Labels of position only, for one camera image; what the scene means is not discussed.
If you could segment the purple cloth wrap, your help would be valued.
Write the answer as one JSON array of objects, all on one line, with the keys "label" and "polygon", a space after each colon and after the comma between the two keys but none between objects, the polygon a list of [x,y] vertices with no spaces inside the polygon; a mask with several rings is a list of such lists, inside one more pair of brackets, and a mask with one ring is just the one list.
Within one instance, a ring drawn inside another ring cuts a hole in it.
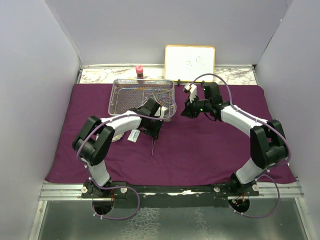
[{"label": "purple cloth wrap", "polygon": [[[75,137],[90,116],[108,116],[111,84],[77,84],[73,87],[52,167],[46,181],[80,184],[89,178],[72,148]],[[141,133],[136,142],[128,135],[113,142],[105,164],[114,182],[153,186],[198,186],[229,181],[250,158],[250,139],[235,127],[181,116],[187,94],[174,90],[177,112],[163,123],[151,155],[152,138]]]}]

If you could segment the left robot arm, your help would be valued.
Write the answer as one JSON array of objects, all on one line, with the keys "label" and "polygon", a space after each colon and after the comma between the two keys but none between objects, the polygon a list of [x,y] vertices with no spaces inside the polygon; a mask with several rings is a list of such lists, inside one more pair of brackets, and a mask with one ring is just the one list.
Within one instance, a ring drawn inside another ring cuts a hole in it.
[{"label": "left robot arm", "polygon": [[84,163],[89,173],[88,182],[81,188],[83,198],[108,198],[115,194],[115,190],[124,195],[127,190],[135,191],[125,185],[111,186],[112,177],[107,171],[105,158],[113,138],[132,130],[139,130],[152,137],[153,155],[166,110],[166,107],[151,98],[138,108],[131,108],[118,116],[106,119],[91,116],[87,119],[72,143],[77,160]]}]

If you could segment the white blue label packet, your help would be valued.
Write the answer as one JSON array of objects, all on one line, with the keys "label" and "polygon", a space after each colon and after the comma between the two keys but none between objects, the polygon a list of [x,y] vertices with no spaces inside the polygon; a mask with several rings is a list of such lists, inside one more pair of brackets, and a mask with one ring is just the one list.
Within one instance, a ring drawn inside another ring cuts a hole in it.
[{"label": "white blue label packet", "polygon": [[131,132],[130,132],[128,138],[127,138],[127,140],[130,141],[130,142],[136,143],[137,140],[138,140],[138,137],[139,137],[139,135],[140,135],[140,132],[141,132],[141,131],[138,130],[138,129],[133,129],[133,130],[131,130]]}]

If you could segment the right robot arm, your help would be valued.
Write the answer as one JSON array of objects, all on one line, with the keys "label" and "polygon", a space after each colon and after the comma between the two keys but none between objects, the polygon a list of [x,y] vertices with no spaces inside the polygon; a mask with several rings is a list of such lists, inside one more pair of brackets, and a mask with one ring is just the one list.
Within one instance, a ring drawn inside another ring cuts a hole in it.
[{"label": "right robot arm", "polygon": [[204,99],[199,99],[194,83],[184,86],[188,98],[181,116],[195,119],[203,113],[232,125],[250,138],[249,160],[224,184],[227,191],[240,196],[264,171],[290,156],[282,125],[278,120],[267,121],[251,115],[230,100],[224,101],[215,82],[204,83],[202,87]]}]

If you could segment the metal mesh tray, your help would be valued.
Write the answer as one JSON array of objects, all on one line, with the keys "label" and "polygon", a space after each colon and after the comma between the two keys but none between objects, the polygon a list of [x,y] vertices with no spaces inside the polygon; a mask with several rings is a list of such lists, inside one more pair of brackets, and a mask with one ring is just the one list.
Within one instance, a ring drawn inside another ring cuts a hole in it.
[{"label": "metal mesh tray", "polygon": [[[151,96],[151,90],[155,89],[170,90],[172,92],[172,104],[162,105],[161,103],[158,103]],[[160,106],[168,108],[164,118],[167,122],[170,121],[177,110],[175,101],[175,86],[173,81],[164,79],[114,80],[109,99],[109,115],[122,115],[131,110],[137,112],[139,115],[159,118],[155,115]]]}]

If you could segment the white gauze bag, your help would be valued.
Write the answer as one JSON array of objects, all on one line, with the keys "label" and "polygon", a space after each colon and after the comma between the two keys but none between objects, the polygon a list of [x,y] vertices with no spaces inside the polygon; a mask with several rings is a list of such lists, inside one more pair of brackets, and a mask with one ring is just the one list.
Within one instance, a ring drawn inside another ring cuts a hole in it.
[{"label": "white gauze bag", "polygon": [[122,138],[124,137],[124,133],[121,133],[121,134],[118,134],[118,135],[115,135],[113,138],[112,138],[112,142],[117,142],[119,140],[121,140]]}]

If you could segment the steel tweezers front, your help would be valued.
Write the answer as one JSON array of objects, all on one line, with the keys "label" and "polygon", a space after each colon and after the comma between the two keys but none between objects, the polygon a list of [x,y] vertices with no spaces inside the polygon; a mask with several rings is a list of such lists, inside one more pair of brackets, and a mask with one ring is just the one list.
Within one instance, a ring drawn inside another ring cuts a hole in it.
[{"label": "steel tweezers front", "polygon": [[151,155],[154,155],[154,150],[155,150],[155,143],[156,140],[154,138],[152,138],[152,144],[151,144]]}]

